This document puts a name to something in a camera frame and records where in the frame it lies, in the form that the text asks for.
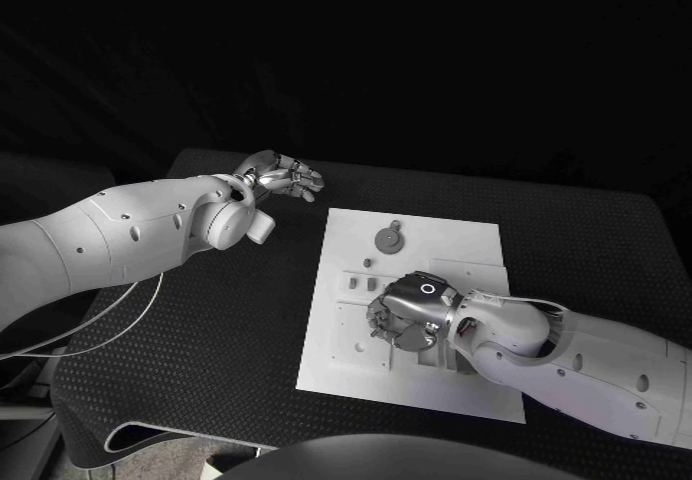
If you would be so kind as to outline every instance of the cable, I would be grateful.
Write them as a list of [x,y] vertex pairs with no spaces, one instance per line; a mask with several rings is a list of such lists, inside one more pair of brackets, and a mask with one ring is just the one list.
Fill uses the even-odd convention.
[[41,427],[44,427],[44,425],[54,419],[54,417],[55,417],[55,412],[44,420],[41,425],[27,435],[19,437],[12,443],[9,443],[3,448],[0,448],[0,453],[3,453],[11,447],[14,447],[25,438],[28,438],[31,435],[34,435],[41,430]]
[[570,312],[571,311],[567,307],[560,305],[560,303],[550,302],[548,300],[540,300],[538,298],[522,298],[522,297],[504,296],[504,295],[498,295],[495,293],[484,292],[482,290],[472,290],[472,293],[481,293],[482,295],[498,298],[501,300],[514,300],[517,302],[546,303],[547,305],[554,306],[563,312]]
[[114,340],[117,340],[129,331],[130,329],[138,325],[138,322],[143,319],[145,315],[149,312],[149,309],[152,307],[152,304],[155,303],[156,296],[159,295],[159,289],[162,288],[162,281],[163,281],[163,273],[159,275],[159,285],[156,286],[156,291],[155,294],[152,295],[152,300],[149,301],[149,305],[145,308],[143,312],[140,313],[140,316],[135,320],[135,322],[129,325],[129,327],[114,336],[112,337],[106,342],[100,343],[97,346],[87,348],[86,350],[80,350],[78,352],[70,352],[70,353],[61,353],[61,354],[50,354],[50,353],[24,353],[22,355],[16,355],[18,357],[38,357],[38,358],[63,358],[63,357],[74,357],[76,355],[83,355],[84,353],[88,353],[99,348],[104,347],[109,345]]
[[127,289],[126,293],[120,296],[116,302],[113,302],[112,306],[91,320],[87,320],[87,322],[84,322],[78,327],[76,327],[73,330],[68,330],[63,335],[58,335],[57,337],[48,339],[45,342],[41,342],[37,345],[32,345],[31,347],[27,347],[22,350],[18,350],[16,352],[3,354],[0,356],[0,361],[8,360],[8,358],[19,357],[24,353],[31,352],[32,350],[37,350],[41,347],[45,347],[51,343],[57,342],[58,340],[63,340],[70,335],[76,334],[80,330],[83,330],[83,328],[87,328],[119,306],[120,302],[130,295],[130,292],[135,290],[135,287],[138,286],[139,283],[140,282],[133,283],[132,287]]

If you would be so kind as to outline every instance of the white cable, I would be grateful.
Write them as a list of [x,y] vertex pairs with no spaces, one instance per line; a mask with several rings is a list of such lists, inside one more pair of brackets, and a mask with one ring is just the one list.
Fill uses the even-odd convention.
[[140,316],[138,317],[138,320],[129,325],[129,327],[114,336],[112,337],[104,343],[100,343],[96,347],[88,348],[87,350],[80,350],[80,352],[71,352],[71,353],[63,353],[58,355],[52,354],[39,354],[39,353],[27,353],[19,355],[21,357],[37,357],[37,358],[63,358],[63,357],[73,357],[76,355],[83,355],[83,353],[91,352],[97,350],[99,348],[104,347],[109,345],[114,340],[117,340],[129,331],[130,329],[138,325],[138,322],[143,319],[145,315],[149,312],[149,309],[152,307],[152,304],[155,303],[156,296],[159,295],[159,289],[162,288],[162,281],[163,281],[163,273],[159,275],[159,285],[156,286],[156,291],[155,294],[152,295],[152,300],[149,301],[149,305],[145,308],[143,312],[140,313]]
[[546,303],[547,305],[554,306],[563,312],[570,312],[571,311],[567,307],[560,305],[560,303],[550,302],[548,300],[540,300],[538,298],[507,297],[507,296],[498,295],[495,293],[484,292],[482,290],[472,290],[472,293],[481,293],[482,295],[488,295],[489,297],[499,298],[501,300],[514,300],[517,302]]
[[6,353],[0,355],[0,361],[6,360],[8,358],[19,357],[24,353],[31,352],[32,350],[37,350],[41,347],[45,347],[51,343],[57,342],[58,340],[63,340],[65,337],[70,337],[70,335],[76,334],[83,328],[87,328],[120,304],[120,302],[126,299],[126,297],[130,295],[130,292],[135,290],[135,287],[138,286],[140,282],[135,282],[132,287],[127,289],[126,293],[120,296],[120,298],[113,302],[110,307],[90,320],[87,320],[80,326],[77,326],[73,330],[68,330],[64,334],[58,335],[57,337],[48,339],[45,342],[38,343],[37,345],[32,345],[31,347],[24,348],[22,350],[18,350],[16,352]]

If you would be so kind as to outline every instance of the black table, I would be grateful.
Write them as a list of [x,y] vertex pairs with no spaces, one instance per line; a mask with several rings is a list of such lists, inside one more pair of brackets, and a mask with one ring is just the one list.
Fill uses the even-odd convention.
[[[231,172],[246,156],[187,150],[169,177]],[[225,252],[195,255],[166,273],[133,331],[61,361],[54,403],[76,465],[99,467],[184,434],[283,447],[338,434],[401,433],[494,448],[587,478],[691,478],[692,451],[616,437],[528,397],[528,424],[518,425],[295,388],[331,207],[498,223],[514,294],[551,299],[692,348],[691,282],[654,201],[309,163],[328,188],[315,204],[276,196],[261,205],[277,220],[266,245],[244,239]],[[143,282],[71,348],[129,325],[155,286],[156,279]],[[101,291],[90,316],[125,290]]]

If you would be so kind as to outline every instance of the robotic hand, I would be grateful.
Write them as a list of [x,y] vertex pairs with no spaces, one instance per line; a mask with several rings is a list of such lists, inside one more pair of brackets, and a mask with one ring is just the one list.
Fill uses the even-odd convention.
[[424,272],[388,285],[368,322],[410,352],[446,338],[489,381],[595,427],[692,449],[692,352],[657,335],[544,300],[465,295]]
[[152,278],[246,235],[263,244],[276,225],[257,209],[264,194],[312,202],[323,187],[305,163],[266,150],[233,174],[123,185],[0,226],[0,331],[42,305]]

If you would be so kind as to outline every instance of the black background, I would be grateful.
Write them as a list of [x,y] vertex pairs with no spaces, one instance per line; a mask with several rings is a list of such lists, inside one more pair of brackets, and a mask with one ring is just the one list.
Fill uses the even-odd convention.
[[6,15],[0,150],[106,165],[119,183],[163,177],[187,147],[273,148],[641,192],[690,271],[685,2],[292,13]]

